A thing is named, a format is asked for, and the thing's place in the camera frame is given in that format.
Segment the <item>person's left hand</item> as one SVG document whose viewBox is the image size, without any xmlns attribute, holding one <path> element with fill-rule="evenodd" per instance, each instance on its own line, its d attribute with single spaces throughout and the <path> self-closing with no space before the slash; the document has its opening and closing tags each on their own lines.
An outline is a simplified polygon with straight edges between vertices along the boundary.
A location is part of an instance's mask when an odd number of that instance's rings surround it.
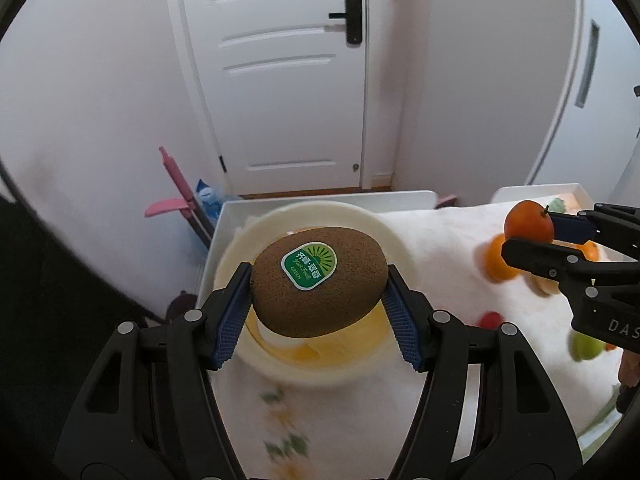
<svg viewBox="0 0 640 480">
<path fill-rule="evenodd" d="M 624 386 L 634 388 L 640 382 L 640 356 L 625 350 L 620 361 L 618 380 Z"/>
</svg>

